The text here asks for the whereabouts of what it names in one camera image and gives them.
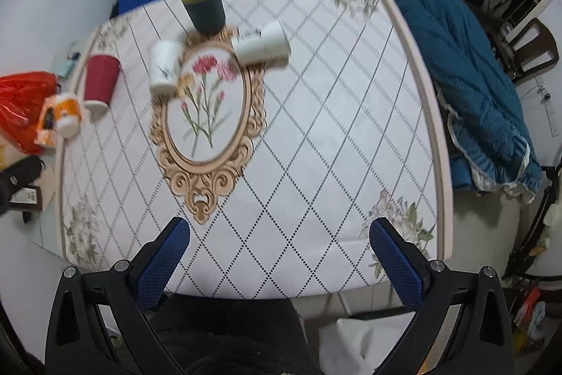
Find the dark green cup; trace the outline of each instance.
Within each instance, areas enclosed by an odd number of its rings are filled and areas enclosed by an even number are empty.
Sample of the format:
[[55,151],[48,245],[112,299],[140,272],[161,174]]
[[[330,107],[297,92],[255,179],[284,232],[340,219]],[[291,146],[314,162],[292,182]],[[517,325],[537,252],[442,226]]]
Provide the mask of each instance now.
[[218,34],[226,17],[222,0],[182,0],[195,29],[206,36]]

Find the maroon paper cup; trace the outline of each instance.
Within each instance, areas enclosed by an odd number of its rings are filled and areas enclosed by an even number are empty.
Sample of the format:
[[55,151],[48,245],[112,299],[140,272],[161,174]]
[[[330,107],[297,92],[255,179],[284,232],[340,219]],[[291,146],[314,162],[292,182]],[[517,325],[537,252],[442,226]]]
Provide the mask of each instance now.
[[84,107],[96,115],[103,115],[109,108],[113,90],[121,71],[119,59],[99,54],[86,64]]

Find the red plastic bag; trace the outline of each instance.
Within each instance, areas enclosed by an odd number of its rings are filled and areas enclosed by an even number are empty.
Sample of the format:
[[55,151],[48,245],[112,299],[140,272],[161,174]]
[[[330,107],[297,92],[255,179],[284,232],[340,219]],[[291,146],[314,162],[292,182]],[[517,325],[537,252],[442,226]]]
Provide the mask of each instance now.
[[42,151],[33,142],[46,97],[57,90],[57,77],[49,72],[17,73],[0,77],[0,129],[6,140],[26,154]]

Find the metal screw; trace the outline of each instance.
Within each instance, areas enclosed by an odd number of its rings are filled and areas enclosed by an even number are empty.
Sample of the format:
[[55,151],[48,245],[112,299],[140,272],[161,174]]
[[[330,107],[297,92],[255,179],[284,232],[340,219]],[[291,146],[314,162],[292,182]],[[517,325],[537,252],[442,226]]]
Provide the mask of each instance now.
[[72,278],[76,273],[76,267],[67,267],[63,272],[63,275],[67,278]]
[[433,261],[431,261],[429,263],[429,266],[436,272],[442,272],[443,270],[445,270],[445,264],[438,259],[434,259]]
[[482,269],[482,271],[484,272],[484,275],[486,277],[490,277],[490,278],[494,278],[496,276],[496,271],[494,270],[493,267],[490,267],[489,265],[487,265],[486,267],[484,267]]
[[126,271],[126,270],[129,268],[129,262],[126,261],[126,260],[124,260],[124,259],[121,259],[120,261],[117,261],[117,262],[115,263],[115,265],[113,266],[113,268],[114,268],[115,270],[117,270],[118,272],[124,272],[124,271]]

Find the ornate gold frame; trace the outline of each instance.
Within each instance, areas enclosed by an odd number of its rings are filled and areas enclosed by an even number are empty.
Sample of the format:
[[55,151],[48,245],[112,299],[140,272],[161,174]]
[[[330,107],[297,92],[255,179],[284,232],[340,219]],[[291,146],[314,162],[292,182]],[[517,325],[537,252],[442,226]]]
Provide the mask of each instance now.
[[[235,33],[235,29],[226,27],[215,37],[190,36],[184,59],[210,44],[233,55],[230,39]],[[190,161],[179,152],[168,131],[168,103],[153,104],[150,138],[158,146],[158,164],[171,191],[185,196],[187,208],[199,224],[209,220],[220,195],[232,192],[254,153],[252,139],[265,128],[264,72],[265,63],[240,69],[244,96],[238,126],[226,148],[206,162]]]

